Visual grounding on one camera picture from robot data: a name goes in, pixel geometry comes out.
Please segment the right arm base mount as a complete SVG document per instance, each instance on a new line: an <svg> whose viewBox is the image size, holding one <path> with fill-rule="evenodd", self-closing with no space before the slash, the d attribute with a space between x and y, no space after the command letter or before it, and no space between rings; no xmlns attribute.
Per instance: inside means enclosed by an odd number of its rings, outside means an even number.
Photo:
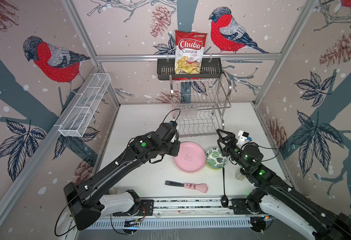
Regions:
<svg viewBox="0 0 351 240"><path fill-rule="evenodd" d="M250 229L255 233L264 233L272 224L273 217L264 213L259 203L247 199L231 199L231 207L235 215L250 217Z"/></svg>

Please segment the red cassava chips bag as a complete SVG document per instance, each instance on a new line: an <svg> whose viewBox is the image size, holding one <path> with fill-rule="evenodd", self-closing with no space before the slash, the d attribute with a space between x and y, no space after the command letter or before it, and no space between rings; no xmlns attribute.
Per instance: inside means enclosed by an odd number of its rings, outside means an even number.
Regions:
<svg viewBox="0 0 351 240"><path fill-rule="evenodd" d="M175 31L175 74L200 74L207 34Z"/></svg>

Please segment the green leaf pattern bowl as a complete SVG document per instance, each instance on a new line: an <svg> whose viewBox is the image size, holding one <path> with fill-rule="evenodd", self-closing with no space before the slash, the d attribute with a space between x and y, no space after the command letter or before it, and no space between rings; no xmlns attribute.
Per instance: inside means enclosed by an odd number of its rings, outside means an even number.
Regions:
<svg viewBox="0 0 351 240"><path fill-rule="evenodd" d="M221 153L220 148L211 148L206 154L206 163L207 165L215 168L225 167L227 164L227 157L224 157Z"/></svg>

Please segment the black spoon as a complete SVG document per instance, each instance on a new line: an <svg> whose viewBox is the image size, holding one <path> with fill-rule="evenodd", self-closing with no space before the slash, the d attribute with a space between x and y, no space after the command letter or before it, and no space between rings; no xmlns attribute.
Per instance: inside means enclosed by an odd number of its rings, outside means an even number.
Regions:
<svg viewBox="0 0 351 240"><path fill-rule="evenodd" d="M227 208L229 204L229 200L225 193L225 168L222 168L222 177L223 177L223 196L221 197L220 202L223 208Z"/></svg>

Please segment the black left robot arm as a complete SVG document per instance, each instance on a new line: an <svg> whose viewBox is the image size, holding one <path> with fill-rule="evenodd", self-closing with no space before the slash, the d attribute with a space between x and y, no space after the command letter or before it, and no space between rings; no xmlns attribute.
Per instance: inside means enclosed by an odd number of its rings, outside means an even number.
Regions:
<svg viewBox="0 0 351 240"><path fill-rule="evenodd" d="M99 219L106 209L101 198L127 174L146 162L154 164L157 156L178 155L180 141L176 128L175 121L162 122L156 131L132 138L114 162L97 174L79 184L70 182L63 188L78 230L85 230Z"/></svg>

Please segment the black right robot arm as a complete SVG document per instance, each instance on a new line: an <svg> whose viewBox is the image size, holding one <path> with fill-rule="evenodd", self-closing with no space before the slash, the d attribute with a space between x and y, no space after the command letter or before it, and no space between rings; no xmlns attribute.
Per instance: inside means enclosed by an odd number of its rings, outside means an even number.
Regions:
<svg viewBox="0 0 351 240"><path fill-rule="evenodd" d="M240 147L234 133L216 132L222 155L235 161L240 173L255 187L246 198L249 212L271 215L308 240L351 240L350 217L336 215L289 186L262 163L259 145Z"/></svg>

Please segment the pink cat paw spatula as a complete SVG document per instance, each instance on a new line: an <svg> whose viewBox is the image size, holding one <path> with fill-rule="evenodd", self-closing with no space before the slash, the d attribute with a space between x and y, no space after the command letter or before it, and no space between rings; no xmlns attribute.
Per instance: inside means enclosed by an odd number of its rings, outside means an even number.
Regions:
<svg viewBox="0 0 351 240"><path fill-rule="evenodd" d="M204 194L208 191L208 186L206 184L178 183L173 181L165 181L165 185L196 190Z"/></svg>

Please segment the silver two-tier dish rack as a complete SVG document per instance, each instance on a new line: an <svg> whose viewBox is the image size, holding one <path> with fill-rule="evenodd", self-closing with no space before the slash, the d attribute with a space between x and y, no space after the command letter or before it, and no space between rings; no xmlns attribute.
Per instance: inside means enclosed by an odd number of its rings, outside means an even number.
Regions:
<svg viewBox="0 0 351 240"><path fill-rule="evenodd" d="M212 136L225 129L224 114L231 107L232 83L223 73L219 78L170 78L173 115L181 137Z"/></svg>

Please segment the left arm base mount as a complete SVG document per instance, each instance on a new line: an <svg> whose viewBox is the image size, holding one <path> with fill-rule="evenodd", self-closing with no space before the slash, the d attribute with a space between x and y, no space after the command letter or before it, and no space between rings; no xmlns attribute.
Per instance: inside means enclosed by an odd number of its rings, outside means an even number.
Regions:
<svg viewBox="0 0 351 240"><path fill-rule="evenodd" d="M131 210L128 212L122 213L114 213L112 214L114 217L144 217L144 216L152 216L154 209L154 200L141 200L139 206L133 206Z"/></svg>

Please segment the black wall basket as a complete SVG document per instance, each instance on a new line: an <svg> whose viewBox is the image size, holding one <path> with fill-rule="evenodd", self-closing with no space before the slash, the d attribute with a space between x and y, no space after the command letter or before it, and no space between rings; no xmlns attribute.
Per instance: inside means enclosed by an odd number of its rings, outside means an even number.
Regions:
<svg viewBox="0 0 351 240"><path fill-rule="evenodd" d="M199 74L176 74L175 59L157 60L157 77L161 81L184 80L184 79L209 79L220 78L222 71L220 58L203 59Z"/></svg>

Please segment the pink plate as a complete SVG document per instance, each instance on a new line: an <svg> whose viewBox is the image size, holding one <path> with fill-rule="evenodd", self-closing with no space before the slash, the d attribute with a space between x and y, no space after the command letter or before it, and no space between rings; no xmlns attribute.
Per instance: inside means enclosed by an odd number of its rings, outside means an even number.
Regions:
<svg viewBox="0 0 351 240"><path fill-rule="evenodd" d="M185 173L196 173L205 166L205 152L196 143L183 142L180 144L177 157L173 158L176 167Z"/></svg>

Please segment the lime green bowl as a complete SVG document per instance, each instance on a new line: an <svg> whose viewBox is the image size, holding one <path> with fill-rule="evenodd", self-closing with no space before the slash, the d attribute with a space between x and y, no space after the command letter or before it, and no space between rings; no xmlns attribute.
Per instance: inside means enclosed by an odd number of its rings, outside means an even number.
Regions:
<svg viewBox="0 0 351 240"><path fill-rule="evenodd" d="M215 171L218 171L218 170L222 170L224 167L215 168L215 167L211 167L211 166L208 165L208 168L210 168L212 170L215 170Z"/></svg>

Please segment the small black lid jar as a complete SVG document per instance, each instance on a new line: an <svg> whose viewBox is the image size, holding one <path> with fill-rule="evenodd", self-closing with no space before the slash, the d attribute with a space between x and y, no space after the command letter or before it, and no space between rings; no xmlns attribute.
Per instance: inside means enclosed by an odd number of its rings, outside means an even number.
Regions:
<svg viewBox="0 0 351 240"><path fill-rule="evenodd" d="M237 169L235 172L235 179L238 181L243 181L246 178L246 174L243 174L243 169Z"/></svg>

